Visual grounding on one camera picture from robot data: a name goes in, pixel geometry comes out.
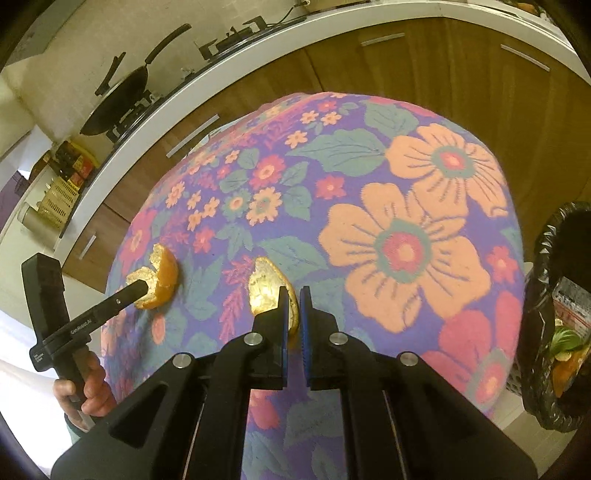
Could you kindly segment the left hand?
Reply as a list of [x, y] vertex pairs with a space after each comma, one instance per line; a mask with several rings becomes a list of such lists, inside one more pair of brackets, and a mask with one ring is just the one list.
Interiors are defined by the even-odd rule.
[[[92, 417], [104, 417], [116, 406], [116, 400], [111, 387], [105, 381], [106, 373], [99, 358], [92, 351], [87, 351], [84, 357], [87, 369], [83, 394], [86, 401], [81, 406], [81, 412]], [[82, 417], [70, 402], [69, 398], [76, 394], [75, 384], [67, 379], [53, 382], [53, 395], [71, 423], [80, 426]]]

